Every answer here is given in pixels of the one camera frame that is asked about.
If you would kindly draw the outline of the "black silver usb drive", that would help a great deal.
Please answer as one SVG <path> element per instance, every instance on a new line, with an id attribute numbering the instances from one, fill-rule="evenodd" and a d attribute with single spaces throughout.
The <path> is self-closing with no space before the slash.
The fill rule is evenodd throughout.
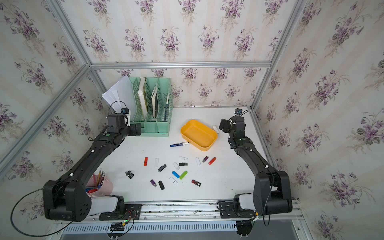
<path id="1" fill-rule="evenodd" d="M 160 172 L 163 171 L 166 167 L 167 167 L 166 164 L 162 165 L 161 167 L 159 167 L 158 172 L 160 173 Z"/>

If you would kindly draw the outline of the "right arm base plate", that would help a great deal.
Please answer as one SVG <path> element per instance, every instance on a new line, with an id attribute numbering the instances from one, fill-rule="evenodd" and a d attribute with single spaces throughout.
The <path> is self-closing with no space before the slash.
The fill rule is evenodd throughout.
<path id="1" fill-rule="evenodd" d="M 239 205 L 226 201 L 218 201 L 216 207 L 221 219 L 252 219 L 257 216 L 255 211 L 243 210 Z"/>

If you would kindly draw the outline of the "white slider usb drive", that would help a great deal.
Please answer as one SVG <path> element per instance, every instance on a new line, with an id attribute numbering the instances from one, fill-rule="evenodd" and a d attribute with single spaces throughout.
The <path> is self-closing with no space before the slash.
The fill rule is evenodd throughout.
<path id="1" fill-rule="evenodd" d="M 177 185 L 177 184 L 178 184 L 177 180 L 176 180 L 175 178 L 173 178 L 173 177 L 170 177 L 169 180 L 170 180 L 170 182 L 171 182 L 173 185 Z"/>

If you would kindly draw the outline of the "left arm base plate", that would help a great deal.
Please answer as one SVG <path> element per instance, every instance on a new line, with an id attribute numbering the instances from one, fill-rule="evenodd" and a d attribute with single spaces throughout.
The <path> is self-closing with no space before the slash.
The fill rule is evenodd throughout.
<path id="1" fill-rule="evenodd" d="M 113 212 L 100 214 L 99 221 L 123 221 L 130 218 L 136 221 L 140 217 L 141 209 L 141 204 L 125 204 L 123 208 L 118 206 Z"/>

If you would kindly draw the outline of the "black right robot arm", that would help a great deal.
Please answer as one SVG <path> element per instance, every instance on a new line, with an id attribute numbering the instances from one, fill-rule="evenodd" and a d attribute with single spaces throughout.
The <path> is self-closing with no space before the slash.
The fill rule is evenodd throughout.
<path id="1" fill-rule="evenodd" d="M 246 136 L 245 120 L 240 115 L 221 119 L 219 130 L 229 135 L 230 148 L 243 159 L 255 176 L 252 194 L 235 197 L 238 206 L 245 210 L 245 203 L 251 202 L 249 210 L 261 216 L 290 213 L 293 210 L 290 178 L 285 171 L 271 166 L 257 151 L 253 141 Z"/>

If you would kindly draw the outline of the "green usb drive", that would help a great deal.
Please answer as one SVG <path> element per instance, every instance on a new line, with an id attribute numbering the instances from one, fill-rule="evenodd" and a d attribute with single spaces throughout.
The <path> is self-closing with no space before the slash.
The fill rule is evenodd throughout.
<path id="1" fill-rule="evenodd" d="M 187 171 L 184 171 L 184 172 L 180 175 L 179 179 L 182 180 L 187 174 L 188 174 L 188 172 L 187 172 Z"/>

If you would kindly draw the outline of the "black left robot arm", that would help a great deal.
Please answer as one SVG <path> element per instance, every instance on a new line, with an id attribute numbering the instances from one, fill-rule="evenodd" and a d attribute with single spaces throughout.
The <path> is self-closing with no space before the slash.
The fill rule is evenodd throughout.
<path id="1" fill-rule="evenodd" d="M 114 212 L 123 205 L 119 197 L 92 198 L 86 185 L 101 163 L 126 137 L 142 133 L 140 123 L 127 123 L 127 115 L 111 114 L 108 125 L 92 140 L 81 159 L 58 180 L 47 181 L 43 187 L 44 213 L 48 220 L 81 222 L 86 217 Z"/>

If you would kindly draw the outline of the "red black usb drive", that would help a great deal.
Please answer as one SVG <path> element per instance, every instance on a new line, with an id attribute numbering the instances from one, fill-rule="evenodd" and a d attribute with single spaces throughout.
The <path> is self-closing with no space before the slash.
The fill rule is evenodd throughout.
<path id="1" fill-rule="evenodd" d="M 201 186 L 201 183 L 198 182 L 198 181 L 196 181 L 196 180 L 192 180 L 192 184 L 194 184 L 194 185 L 196 185 L 196 186 L 198 186 L 198 187 Z"/>

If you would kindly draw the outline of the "yellow plastic storage box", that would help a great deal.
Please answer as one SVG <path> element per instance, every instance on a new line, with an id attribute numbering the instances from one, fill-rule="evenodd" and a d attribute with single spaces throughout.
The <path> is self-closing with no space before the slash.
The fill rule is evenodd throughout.
<path id="1" fill-rule="evenodd" d="M 200 151 L 208 151 L 215 141 L 218 134 L 208 126 L 198 120 L 190 120 L 181 128 L 183 139 L 198 148 Z"/>

